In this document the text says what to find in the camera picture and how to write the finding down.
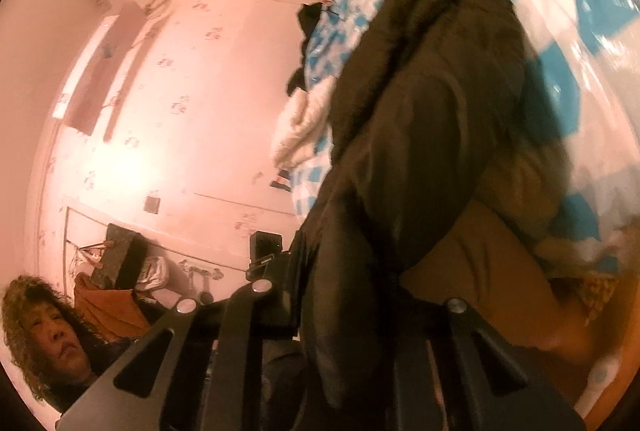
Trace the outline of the black puffer jacket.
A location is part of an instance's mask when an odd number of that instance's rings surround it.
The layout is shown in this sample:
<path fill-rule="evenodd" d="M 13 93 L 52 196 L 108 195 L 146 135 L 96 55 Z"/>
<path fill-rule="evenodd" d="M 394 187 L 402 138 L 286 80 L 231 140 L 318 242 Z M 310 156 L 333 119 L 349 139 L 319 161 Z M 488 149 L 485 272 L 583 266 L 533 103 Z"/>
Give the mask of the black puffer jacket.
<path fill-rule="evenodd" d="M 509 0 L 384 0 L 352 52 L 332 168 L 291 249 L 316 427 L 384 428 L 401 276 L 478 202 L 524 82 Z"/>

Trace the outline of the person with curly hair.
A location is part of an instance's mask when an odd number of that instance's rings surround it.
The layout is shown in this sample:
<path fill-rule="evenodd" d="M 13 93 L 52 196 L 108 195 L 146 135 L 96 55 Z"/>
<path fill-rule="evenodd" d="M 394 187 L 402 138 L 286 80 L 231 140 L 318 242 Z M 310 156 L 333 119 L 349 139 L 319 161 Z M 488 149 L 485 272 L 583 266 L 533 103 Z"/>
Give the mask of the person with curly hair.
<path fill-rule="evenodd" d="M 130 290 L 79 289 L 78 311 L 44 279 L 21 275 L 4 291 L 1 318 L 13 364 L 38 401 L 63 414 L 158 314 L 144 312 Z"/>

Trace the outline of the black garment at headboard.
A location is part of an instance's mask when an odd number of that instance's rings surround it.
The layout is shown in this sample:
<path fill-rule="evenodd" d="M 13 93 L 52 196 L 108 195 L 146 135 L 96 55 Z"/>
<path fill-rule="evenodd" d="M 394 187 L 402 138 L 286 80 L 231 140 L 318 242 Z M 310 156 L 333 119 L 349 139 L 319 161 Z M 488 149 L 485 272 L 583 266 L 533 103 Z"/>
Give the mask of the black garment at headboard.
<path fill-rule="evenodd" d="M 323 4 L 314 2 L 311 4 L 303 4 L 297 12 L 297 21 L 299 28 L 303 33 L 303 41 L 300 44 L 300 62 L 299 68 L 292 73 L 288 84 L 286 85 L 286 95 L 292 96 L 297 90 L 306 90 L 305 81 L 305 63 L 307 58 L 307 48 L 314 28 L 316 28 L 322 13 Z"/>

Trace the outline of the blue white checkered bedsheet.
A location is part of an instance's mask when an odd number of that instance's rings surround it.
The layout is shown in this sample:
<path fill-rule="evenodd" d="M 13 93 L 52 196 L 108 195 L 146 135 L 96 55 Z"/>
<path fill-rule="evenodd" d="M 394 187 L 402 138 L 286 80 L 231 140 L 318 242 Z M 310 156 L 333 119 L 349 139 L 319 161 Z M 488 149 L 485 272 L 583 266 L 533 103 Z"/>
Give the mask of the blue white checkered bedsheet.
<path fill-rule="evenodd" d="M 348 198 L 412 259 L 478 199 L 552 276 L 638 266 L 638 0 L 332 0 L 304 54 L 299 219 Z"/>

